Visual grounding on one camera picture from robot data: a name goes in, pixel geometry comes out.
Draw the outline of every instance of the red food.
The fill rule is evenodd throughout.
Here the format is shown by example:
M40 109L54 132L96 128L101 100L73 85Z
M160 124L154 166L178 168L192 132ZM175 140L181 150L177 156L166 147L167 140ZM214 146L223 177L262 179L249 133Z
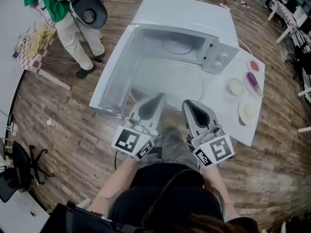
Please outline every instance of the red food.
M254 71L259 71L259 66L257 65L257 63L255 61L251 61L251 68L254 70Z

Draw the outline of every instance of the small white plate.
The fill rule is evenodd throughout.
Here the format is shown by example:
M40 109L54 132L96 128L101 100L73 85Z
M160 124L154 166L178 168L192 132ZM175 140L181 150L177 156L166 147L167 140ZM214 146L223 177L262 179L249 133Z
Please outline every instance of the small white plate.
M244 74L243 76L243 79L244 79L244 83L245 83L245 86L247 88L247 90L257 99L260 98L260 96L258 95L258 93L253 89L252 85L249 83L249 81L247 80L247 72Z
M247 118L247 116L245 115L245 111L244 110L245 110L246 106L248 106L248 105L250 105L250 106L252 106L254 108L254 115L253 115L252 118ZM239 117L240 117L240 119L242 120L242 122L244 124L251 125L251 124L254 123L256 111L255 111L254 104L252 103L251 100L249 100L249 99L242 99L240 101L240 103L239 103L238 112L239 112Z
M254 59L248 59L247 60L247 67L248 67L249 71L251 71L255 75L255 77L257 77L257 78L264 78L264 74L263 74L263 71L259 67L259 63L255 61L256 64L258 65L258 68L259 68L259 71L255 71L252 69L251 61L255 61L255 60Z

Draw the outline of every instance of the microwave knob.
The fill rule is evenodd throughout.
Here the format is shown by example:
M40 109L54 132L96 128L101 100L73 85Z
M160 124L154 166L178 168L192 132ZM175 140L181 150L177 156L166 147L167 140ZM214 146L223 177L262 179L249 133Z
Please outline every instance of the microwave knob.
M222 67L222 63L219 61L216 61L214 64L214 68L220 68L220 67Z
M221 59L222 61L227 60L228 57L229 57L229 56L228 56L228 54L227 54L226 52L222 52L221 55L220 55L220 59Z

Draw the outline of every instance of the hair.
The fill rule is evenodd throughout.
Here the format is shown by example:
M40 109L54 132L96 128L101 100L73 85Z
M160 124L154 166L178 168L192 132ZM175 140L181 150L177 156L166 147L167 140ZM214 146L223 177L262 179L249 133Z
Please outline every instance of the hair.
M247 233L239 225L225 223L210 216L192 216L187 226L178 226L180 233Z

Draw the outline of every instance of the black strap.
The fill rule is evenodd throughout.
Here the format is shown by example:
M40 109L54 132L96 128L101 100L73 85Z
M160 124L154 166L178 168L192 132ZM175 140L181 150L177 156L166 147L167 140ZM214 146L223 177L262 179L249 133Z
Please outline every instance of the black strap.
M158 201L160 200L160 198L163 196L163 194L165 193L165 191L167 190L167 188L169 188L169 186L172 184L172 182L181 174L185 173L185 172L190 172L190 171L193 171L195 173L197 173L197 171L193 170L193 169L185 169L185 170L182 170L178 173L176 173L168 182L167 184L165 185L165 187L162 189L160 195L156 198L156 200L154 201L154 203L150 206L150 208L147 210L147 212L145 213L145 215L143 216L142 220L141 220L141 226L143 228L145 228L145 223L146 221L149 219L152 211L154 210L154 207L156 205L156 203L158 203Z

